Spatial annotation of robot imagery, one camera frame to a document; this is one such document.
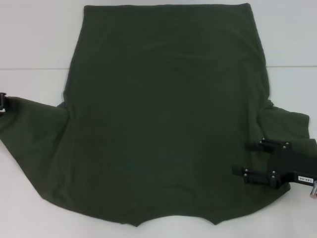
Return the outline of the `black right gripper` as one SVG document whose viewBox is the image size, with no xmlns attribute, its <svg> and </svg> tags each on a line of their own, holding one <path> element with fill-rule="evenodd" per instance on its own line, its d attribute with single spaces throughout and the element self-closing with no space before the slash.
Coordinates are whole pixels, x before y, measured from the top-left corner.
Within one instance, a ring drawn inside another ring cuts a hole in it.
<svg viewBox="0 0 317 238">
<path fill-rule="evenodd" d="M 250 151 L 271 152 L 268 159 L 268 174 L 240 166 L 233 166 L 232 173 L 243 178 L 244 183 L 259 183 L 279 189 L 285 183 L 314 186 L 317 180 L 317 158 L 293 150 L 289 141 L 262 138 L 245 143 Z"/>
</svg>

